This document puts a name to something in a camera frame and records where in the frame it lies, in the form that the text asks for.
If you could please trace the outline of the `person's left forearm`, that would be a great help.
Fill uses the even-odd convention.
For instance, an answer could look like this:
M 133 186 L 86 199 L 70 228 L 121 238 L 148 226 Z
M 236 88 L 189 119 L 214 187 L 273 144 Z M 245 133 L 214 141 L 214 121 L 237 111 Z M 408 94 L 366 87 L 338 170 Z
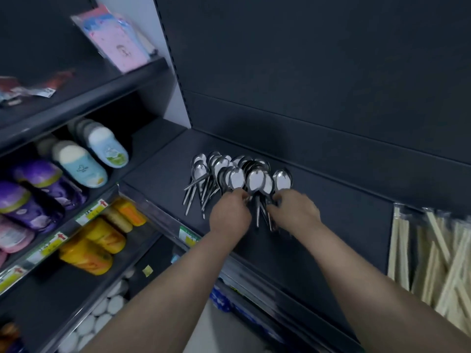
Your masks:
M 222 267 L 246 230 L 211 230 L 155 278 L 83 353 L 183 353 Z

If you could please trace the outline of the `pink packet with drawing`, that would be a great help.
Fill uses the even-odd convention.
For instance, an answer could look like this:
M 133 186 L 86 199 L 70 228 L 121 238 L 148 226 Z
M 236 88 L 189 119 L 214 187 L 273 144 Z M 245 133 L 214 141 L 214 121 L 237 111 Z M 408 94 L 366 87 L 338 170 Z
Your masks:
M 157 55 L 156 47 L 126 17 L 105 5 L 70 17 L 103 58 L 122 74 L 143 67 Z

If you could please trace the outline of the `dark shelf with pouches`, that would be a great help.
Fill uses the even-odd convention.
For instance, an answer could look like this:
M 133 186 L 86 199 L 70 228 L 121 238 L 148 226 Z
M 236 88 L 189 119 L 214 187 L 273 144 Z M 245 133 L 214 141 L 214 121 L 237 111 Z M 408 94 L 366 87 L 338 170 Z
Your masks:
M 152 221 L 127 234 L 110 269 L 93 275 L 59 259 L 59 249 L 0 294 L 0 323 L 11 321 L 29 353 L 53 353 L 161 237 Z

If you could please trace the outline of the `blue packets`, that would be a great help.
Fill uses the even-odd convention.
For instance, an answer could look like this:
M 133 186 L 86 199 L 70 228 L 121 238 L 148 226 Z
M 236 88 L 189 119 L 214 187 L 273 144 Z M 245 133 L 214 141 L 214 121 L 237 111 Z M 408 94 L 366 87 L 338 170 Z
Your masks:
M 213 287 L 209 299 L 218 310 L 224 313 L 232 311 L 232 302 L 216 286 Z

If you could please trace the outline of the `group of white rolls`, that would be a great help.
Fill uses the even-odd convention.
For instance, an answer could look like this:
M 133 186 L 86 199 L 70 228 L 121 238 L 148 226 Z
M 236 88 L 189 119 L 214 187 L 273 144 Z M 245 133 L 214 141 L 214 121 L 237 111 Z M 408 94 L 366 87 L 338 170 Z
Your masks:
M 79 353 L 128 302 L 129 282 L 121 279 L 81 323 L 59 344 L 55 353 Z

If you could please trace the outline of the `green yellow shelf price tag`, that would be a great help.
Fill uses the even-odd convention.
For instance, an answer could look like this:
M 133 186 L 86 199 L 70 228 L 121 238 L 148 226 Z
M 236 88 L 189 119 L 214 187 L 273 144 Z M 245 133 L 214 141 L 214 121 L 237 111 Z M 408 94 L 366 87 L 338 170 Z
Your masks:
M 201 237 L 187 227 L 180 225 L 179 239 L 185 243 L 186 246 L 192 248 L 201 240 Z

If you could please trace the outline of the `person's right hand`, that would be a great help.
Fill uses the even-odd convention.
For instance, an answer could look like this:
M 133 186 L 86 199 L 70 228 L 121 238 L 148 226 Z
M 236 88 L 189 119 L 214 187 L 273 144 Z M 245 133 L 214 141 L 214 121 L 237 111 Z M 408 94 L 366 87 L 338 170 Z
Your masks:
M 289 232 L 301 243 L 325 229 L 320 212 L 312 200 L 305 194 L 292 190 L 290 213 L 284 216 L 271 216 L 275 223 Z

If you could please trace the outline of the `orange item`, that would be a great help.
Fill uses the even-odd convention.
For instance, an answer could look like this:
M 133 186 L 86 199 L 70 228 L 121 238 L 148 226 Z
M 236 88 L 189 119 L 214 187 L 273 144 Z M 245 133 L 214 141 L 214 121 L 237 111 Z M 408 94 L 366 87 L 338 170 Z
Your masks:
M 24 353 L 19 329 L 13 322 L 0 327 L 0 353 Z

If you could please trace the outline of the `person's left hand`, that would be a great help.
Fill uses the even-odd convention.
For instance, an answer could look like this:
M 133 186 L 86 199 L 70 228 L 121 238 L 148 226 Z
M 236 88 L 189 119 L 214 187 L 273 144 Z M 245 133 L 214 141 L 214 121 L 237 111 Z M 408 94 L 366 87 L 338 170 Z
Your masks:
M 222 195 L 209 216 L 210 235 L 221 239 L 228 250 L 233 250 L 247 233 L 251 219 L 247 205 L 224 203 L 224 195 Z

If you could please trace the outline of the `person's right forearm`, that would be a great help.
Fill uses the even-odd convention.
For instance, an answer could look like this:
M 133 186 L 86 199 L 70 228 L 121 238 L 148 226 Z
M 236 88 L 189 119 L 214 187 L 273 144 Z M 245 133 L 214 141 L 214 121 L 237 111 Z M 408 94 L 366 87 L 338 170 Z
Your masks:
M 320 267 L 366 353 L 471 353 L 471 338 L 378 271 L 326 226 L 302 244 Z

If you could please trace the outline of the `pink pouch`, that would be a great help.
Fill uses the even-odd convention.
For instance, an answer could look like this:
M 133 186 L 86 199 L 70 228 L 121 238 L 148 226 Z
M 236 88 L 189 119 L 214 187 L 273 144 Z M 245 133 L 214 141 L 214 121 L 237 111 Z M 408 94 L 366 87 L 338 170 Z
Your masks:
M 25 249 L 34 240 L 34 232 L 0 215 L 0 249 L 13 254 Z

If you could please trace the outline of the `light blue white pouch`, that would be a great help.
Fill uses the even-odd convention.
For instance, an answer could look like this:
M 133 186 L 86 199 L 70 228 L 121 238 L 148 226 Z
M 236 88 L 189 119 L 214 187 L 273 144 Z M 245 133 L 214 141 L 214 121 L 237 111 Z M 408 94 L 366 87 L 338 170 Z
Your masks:
M 108 182 L 108 173 L 88 150 L 74 141 L 59 140 L 54 135 L 34 142 L 38 154 L 64 170 L 80 185 L 96 189 Z
M 107 166 L 118 169 L 129 163 L 127 150 L 103 124 L 89 118 L 79 118 L 71 120 L 67 129 L 78 144 L 91 150 Z

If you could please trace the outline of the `row of metal spoons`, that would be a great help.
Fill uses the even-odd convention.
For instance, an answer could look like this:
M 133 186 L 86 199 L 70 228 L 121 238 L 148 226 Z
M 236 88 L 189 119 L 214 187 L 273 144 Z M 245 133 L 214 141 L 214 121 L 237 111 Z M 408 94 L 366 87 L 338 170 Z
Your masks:
M 185 206 L 185 215 L 188 215 L 192 204 L 199 201 L 200 212 L 205 219 L 205 211 L 210 201 L 217 195 L 232 191 L 228 186 L 228 179 L 234 167 L 244 171 L 243 189 L 250 195 L 249 202 L 254 203 L 256 228 L 260 227 L 260 220 L 263 218 L 269 231 L 278 231 L 277 225 L 267 211 L 267 205 L 272 203 L 273 195 L 276 193 L 272 176 L 279 169 L 272 169 L 268 160 L 249 155 L 231 157 L 218 151 L 208 155 L 204 153 L 195 155 L 191 161 L 189 183 L 184 188 L 185 197 L 182 205 Z

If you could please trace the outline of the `clear packet of wooden chopsticks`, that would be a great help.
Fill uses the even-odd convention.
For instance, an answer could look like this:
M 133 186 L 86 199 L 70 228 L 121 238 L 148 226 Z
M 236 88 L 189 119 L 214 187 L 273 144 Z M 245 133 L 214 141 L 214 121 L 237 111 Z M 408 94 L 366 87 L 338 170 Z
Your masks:
M 471 215 L 424 209 L 412 293 L 471 338 Z
M 403 203 L 393 204 L 386 275 L 407 291 L 412 291 L 420 264 L 420 236 L 423 217 Z

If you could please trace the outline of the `shelf price tag red arrow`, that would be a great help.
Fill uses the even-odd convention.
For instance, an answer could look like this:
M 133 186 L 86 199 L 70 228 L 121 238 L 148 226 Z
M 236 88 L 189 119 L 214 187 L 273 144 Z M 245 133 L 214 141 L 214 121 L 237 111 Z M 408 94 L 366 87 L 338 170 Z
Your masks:
M 99 216 L 101 212 L 108 208 L 108 206 L 109 204 L 105 200 L 99 199 L 90 208 L 86 209 L 85 212 L 76 217 L 75 221 L 78 225 L 85 226 L 87 223 Z
M 15 265 L 0 275 L 0 296 L 7 292 L 13 285 L 28 273 L 27 269 Z
M 69 237 L 61 231 L 56 232 L 52 237 L 47 239 L 43 244 L 35 249 L 31 255 L 26 259 L 29 265 L 38 265 L 44 259 L 54 253 L 63 243 L 65 243 Z

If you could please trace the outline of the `shiny steel tablespoon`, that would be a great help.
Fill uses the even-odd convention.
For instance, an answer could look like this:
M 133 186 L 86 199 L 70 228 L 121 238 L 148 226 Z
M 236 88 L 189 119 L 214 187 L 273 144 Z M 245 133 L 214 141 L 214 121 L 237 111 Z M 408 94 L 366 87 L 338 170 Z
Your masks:
M 245 174 L 241 168 L 234 167 L 229 173 L 228 186 L 231 190 L 243 189 Z
M 288 169 L 279 169 L 274 172 L 273 176 L 274 182 L 274 191 L 280 191 L 282 189 L 291 189 L 293 182 L 292 182 L 292 175 Z

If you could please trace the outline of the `red and white packet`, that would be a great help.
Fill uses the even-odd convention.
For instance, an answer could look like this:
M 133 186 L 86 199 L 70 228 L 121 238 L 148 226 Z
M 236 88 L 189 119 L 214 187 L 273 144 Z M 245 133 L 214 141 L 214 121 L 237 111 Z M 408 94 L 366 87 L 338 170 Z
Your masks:
M 74 74 L 74 69 L 59 71 L 46 82 L 34 86 L 23 86 L 14 76 L 0 76 L 0 108 L 19 105 L 32 97 L 49 99 Z

